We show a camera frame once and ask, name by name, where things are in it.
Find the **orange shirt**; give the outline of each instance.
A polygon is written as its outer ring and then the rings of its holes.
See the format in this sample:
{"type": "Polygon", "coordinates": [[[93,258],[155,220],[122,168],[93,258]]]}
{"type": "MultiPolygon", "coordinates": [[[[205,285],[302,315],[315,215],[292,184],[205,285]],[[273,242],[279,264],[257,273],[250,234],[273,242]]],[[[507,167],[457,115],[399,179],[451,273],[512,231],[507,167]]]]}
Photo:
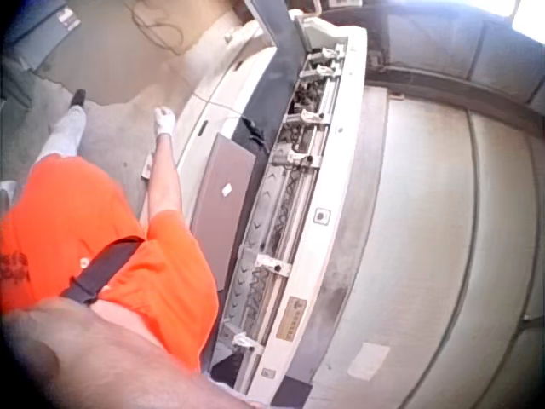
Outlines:
{"type": "Polygon", "coordinates": [[[154,216],[146,235],[103,170],[50,155],[33,167],[0,228],[3,313],[58,296],[112,241],[146,239],[100,299],[138,313],[171,354],[199,370],[218,300],[214,276],[180,212],[154,216]]]}

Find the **hand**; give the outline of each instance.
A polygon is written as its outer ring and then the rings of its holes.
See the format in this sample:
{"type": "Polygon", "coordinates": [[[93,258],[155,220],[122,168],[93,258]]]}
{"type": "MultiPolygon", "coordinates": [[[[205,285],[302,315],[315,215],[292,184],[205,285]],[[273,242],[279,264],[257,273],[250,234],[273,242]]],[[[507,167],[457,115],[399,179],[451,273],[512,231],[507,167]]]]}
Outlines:
{"type": "Polygon", "coordinates": [[[172,136],[176,125],[176,116],[167,107],[155,108],[155,136],[167,134],[172,136]]]}

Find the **cable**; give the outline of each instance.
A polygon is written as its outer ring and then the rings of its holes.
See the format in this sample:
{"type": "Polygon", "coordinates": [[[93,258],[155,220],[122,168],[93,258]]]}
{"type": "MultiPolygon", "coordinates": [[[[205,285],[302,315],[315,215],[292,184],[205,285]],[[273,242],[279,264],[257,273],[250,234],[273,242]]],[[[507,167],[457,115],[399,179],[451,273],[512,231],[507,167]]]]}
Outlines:
{"type": "Polygon", "coordinates": [[[269,150],[269,148],[268,148],[268,146],[267,146],[267,144],[265,142],[265,137],[263,135],[263,131],[258,128],[257,124],[252,119],[246,117],[243,113],[241,113],[241,112],[237,111],[236,109],[233,109],[233,108],[231,108],[231,107],[229,107],[227,105],[221,104],[220,102],[211,101],[210,99],[203,98],[201,95],[199,95],[199,94],[197,94],[195,92],[195,90],[193,89],[191,83],[189,82],[189,80],[184,75],[182,75],[177,70],[175,70],[168,62],[167,62],[167,66],[169,67],[169,69],[177,77],[179,77],[184,83],[186,83],[187,87],[189,88],[189,92],[191,92],[191,94],[195,98],[201,100],[205,104],[216,105],[218,107],[221,107],[221,108],[227,109],[227,110],[229,110],[229,111],[231,111],[233,113],[236,113],[240,117],[240,119],[242,120],[242,123],[244,124],[246,129],[249,131],[250,140],[255,142],[255,144],[261,150],[263,150],[263,152],[265,152],[267,155],[269,155],[271,153],[271,151],[269,150]]]}
{"type": "MultiPolygon", "coordinates": [[[[147,2],[146,0],[139,0],[138,2],[136,2],[136,4],[138,3],[144,3],[146,5],[147,2]]],[[[182,44],[183,44],[183,41],[184,41],[184,34],[183,34],[183,31],[176,25],[174,24],[171,24],[171,23],[153,23],[153,24],[150,24],[150,25],[147,25],[147,24],[144,24],[144,21],[138,17],[136,15],[136,12],[135,12],[135,6],[133,8],[129,7],[129,5],[125,4],[125,7],[127,9],[130,10],[130,13],[132,15],[132,20],[133,22],[135,23],[135,25],[138,27],[138,29],[142,32],[142,34],[144,34],[144,36],[146,36],[146,38],[151,42],[153,43],[153,45],[159,47],[160,49],[165,49],[167,51],[170,51],[171,53],[173,53],[174,55],[177,55],[177,56],[180,56],[179,53],[177,53],[174,48],[172,46],[169,46],[169,45],[166,45],[164,43],[159,43],[158,41],[156,41],[154,38],[150,37],[149,33],[147,32],[147,30],[144,30],[144,29],[151,29],[153,27],[170,27],[170,28],[173,28],[175,29],[176,31],[178,31],[178,33],[180,34],[180,42],[179,44],[176,46],[176,47],[180,47],[182,44]]],[[[204,102],[205,104],[211,104],[211,105],[216,105],[217,107],[222,107],[224,109],[227,109],[233,113],[236,113],[240,119],[242,120],[242,123],[244,124],[244,126],[246,127],[246,129],[249,131],[250,133],[250,140],[255,142],[257,144],[257,146],[262,149],[267,155],[270,154],[270,150],[265,142],[265,137],[263,135],[263,132],[262,130],[260,130],[257,126],[257,124],[251,120],[250,118],[246,117],[244,114],[242,114],[241,112],[237,111],[236,109],[233,109],[227,105],[224,105],[224,104],[221,104],[220,102],[214,102],[214,101],[211,101],[210,99],[206,99],[206,98],[203,98],[201,95],[197,94],[195,92],[195,90],[193,89],[193,86],[192,84],[189,82],[189,80],[184,76],[182,75],[181,73],[179,73],[177,70],[175,70],[168,62],[166,63],[167,66],[169,67],[169,69],[177,76],[179,77],[184,83],[186,83],[187,87],[189,88],[189,91],[191,92],[191,94],[201,100],[202,102],[204,102]]]]}
{"type": "MultiPolygon", "coordinates": [[[[146,0],[139,0],[136,2],[136,4],[138,3],[144,3],[145,5],[147,5],[149,7],[149,5],[147,4],[147,1],[146,0]]],[[[126,3],[125,4],[125,7],[127,9],[130,10],[130,13],[131,13],[131,16],[132,16],[132,19],[133,19],[133,22],[135,23],[135,26],[141,31],[141,33],[151,42],[153,43],[153,45],[155,45],[156,47],[159,47],[160,49],[164,49],[166,51],[170,51],[171,53],[173,53],[174,55],[178,55],[180,56],[181,54],[178,53],[177,51],[175,51],[175,47],[174,46],[171,46],[171,45],[167,45],[165,43],[160,43],[158,42],[155,38],[152,38],[150,35],[149,35],[149,32],[147,30],[150,30],[152,28],[158,28],[158,27],[170,27],[172,29],[174,29],[176,32],[178,32],[178,34],[180,34],[180,42],[176,45],[176,48],[179,48],[183,45],[184,43],[184,32],[181,30],[181,28],[179,28],[176,24],[172,24],[172,23],[153,23],[153,24],[145,24],[144,23],[144,20],[142,20],[142,18],[138,17],[136,15],[136,12],[135,12],[135,7],[136,7],[136,4],[134,7],[129,7],[129,5],[126,3]]]]}

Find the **person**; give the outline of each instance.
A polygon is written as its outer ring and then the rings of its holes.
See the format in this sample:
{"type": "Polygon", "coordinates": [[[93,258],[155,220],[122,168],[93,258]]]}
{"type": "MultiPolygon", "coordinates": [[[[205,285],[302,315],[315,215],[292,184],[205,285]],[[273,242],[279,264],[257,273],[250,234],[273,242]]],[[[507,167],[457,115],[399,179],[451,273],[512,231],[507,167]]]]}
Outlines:
{"type": "Polygon", "coordinates": [[[39,153],[18,203],[0,222],[2,312],[81,287],[77,279],[96,257],[131,238],[138,247],[89,299],[90,309],[198,372],[218,299],[214,277],[184,223],[172,153],[175,115],[166,107],[155,111],[157,147],[145,231],[120,187],[77,156],[86,124],[84,102],[80,89],[39,153]]]}
{"type": "Polygon", "coordinates": [[[3,324],[19,363],[3,360],[7,382],[15,383],[3,389],[4,399],[13,390],[14,401],[30,407],[44,407],[44,401],[85,409],[265,407],[188,371],[164,349],[68,298],[13,310],[3,324]],[[14,380],[21,364],[25,375],[14,380]]]}

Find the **metal bracket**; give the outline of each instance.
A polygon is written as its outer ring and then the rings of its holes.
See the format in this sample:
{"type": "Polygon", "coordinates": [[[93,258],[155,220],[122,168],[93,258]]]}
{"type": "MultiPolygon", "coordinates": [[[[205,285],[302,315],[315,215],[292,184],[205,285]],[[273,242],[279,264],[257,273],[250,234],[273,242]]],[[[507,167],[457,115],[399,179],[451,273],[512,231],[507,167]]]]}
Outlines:
{"type": "Polygon", "coordinates": [[[339,77],[341,73],[342,70],[340,68],[335,69],[318,65],[313,70],[302,71],[301,74],[299,74],[299,79],[303,82],[311,82],[327,77],[339,77]]]}
{"type": "Polygon", "coordinates": [[[285,124],[331,124],[331,115],[325,113],[310,112],[303,109],[299,113],[291,113],[284,116],[285,124]]]}
{"type": "Polygon", "coordinates": [[[238,259],[245,258],[246,261],[253,264],[255,267],[263,267],[271,273],[289,277],[291,272],[291,264],[278,260],[268,254],[258,253],[241,245],[238,249],[238,259]]]}
{"type": "Polygon", "coordinates": [[[271,156],[269,157],[270,164],[297,166],[309,169],[317,169],[322,165],[321,156],[296,152],[291,149],[291,144],[282,145],[275,147],[272,150],[271,156]]]}
{"type": "Polygon", "coordinates": [[[228,320],[223,321],[223,333],[231,340],[231,345],[246,348],[258,355],[263,355],[265,347],[255,339],[248,337],[246,332],[242,331],[228,320]]]}
{"type": "Polygon", "coordinates": [[[308,59],[311,62],[322,63],[330,60],[340,60],[344,57],[345,55],[342,52],[335,51],[333,49],[322,49],[318,53],[310,54],[308,59]]]}

